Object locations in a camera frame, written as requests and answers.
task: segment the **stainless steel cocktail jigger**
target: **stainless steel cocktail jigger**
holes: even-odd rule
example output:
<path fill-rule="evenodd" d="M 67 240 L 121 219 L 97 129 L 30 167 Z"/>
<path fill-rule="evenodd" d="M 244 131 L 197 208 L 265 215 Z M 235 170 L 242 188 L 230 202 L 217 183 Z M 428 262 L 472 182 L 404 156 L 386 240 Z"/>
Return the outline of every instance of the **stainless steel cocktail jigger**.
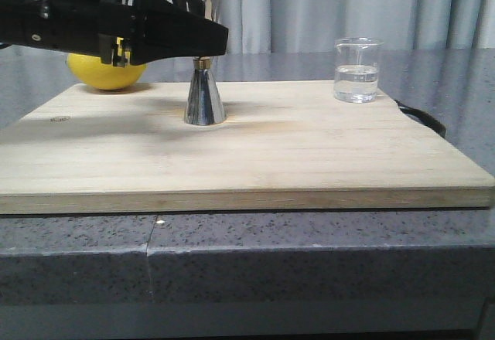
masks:
<path fill-rule="evenodd" d="M 172 3 L 194 15 L 217 22 L 222 0 L 172 0 Z M 207 126 L 225 121 L 225 110 L 211 72 L 212 59 L 198 56 L 194 60 L 194 74 L 189 88 L 184 121 Z"/>

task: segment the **granite countertop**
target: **granite countertop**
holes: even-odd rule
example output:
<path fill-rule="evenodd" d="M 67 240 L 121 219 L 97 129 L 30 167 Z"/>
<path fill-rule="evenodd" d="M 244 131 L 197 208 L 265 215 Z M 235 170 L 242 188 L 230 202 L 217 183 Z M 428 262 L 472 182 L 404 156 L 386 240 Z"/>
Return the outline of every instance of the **granite countertop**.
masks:
<path fill-rule="evenodd" d="M 215 76 L 218 81 L 328 80 L 333 57 L 228 55 L 216 61 Z M 0 128 L 76 83 L 64 58 L 47 53 L 0 61 Z M 187 81 L 191 66 L 189 59 L 151 63 L 142 81 Z M 383 55 L 379 85 L 439 119 L 447 127 L 446 139 L 493 175 L 494 70 L 495 49 L 390 51 Z M 432 304 L 444 311 L 437 329 L 473 328 L 483 302 L 495 296 L 495 212 L 3 216 L 0 267 L 0 321 L 7 310 L 33 305 L 416 300 L 440 305 Z M 465 307 L 453 308 L 455 303 Z M 404 327 L 435 329 L 427 322 Z M 321 328 L 315 325 L 314 331 Z M 377 329 L 387 330 L 386 321 Z M 0 328 L 0 334 L 5 331 L 0 337 L 16 338 L 12 334 L 18 330 Z M 237 331 L 196 330 L 172 334 Z"/>

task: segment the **yellow lemon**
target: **yellow lemon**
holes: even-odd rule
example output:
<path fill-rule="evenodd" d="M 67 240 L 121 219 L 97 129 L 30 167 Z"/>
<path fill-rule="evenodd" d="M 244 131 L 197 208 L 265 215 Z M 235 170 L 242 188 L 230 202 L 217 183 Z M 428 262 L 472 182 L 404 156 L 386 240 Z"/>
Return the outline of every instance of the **yellow lemon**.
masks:
<path fill-rule="evenodd" d="M 146 65 L 114 67 L 103 64 L 98 56 L 84 56 L 70 53 L 67 65 L 83 83 L 102 90 L 117 90 L 131 86 L 139 80 Z"/>

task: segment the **wood grain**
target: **wood grain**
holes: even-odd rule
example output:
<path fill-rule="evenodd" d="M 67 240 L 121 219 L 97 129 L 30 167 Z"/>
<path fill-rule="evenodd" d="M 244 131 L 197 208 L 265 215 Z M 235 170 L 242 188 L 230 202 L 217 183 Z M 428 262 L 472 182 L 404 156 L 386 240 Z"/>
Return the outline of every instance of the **wood grain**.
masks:
<path fill-rule="evenodd" d="M 0 213 L 491 206 L 495 180 L 380 92 L 218 83 L 228 119 L 183 122 L 188 83 L 77 84 L 0 131 Z"/>

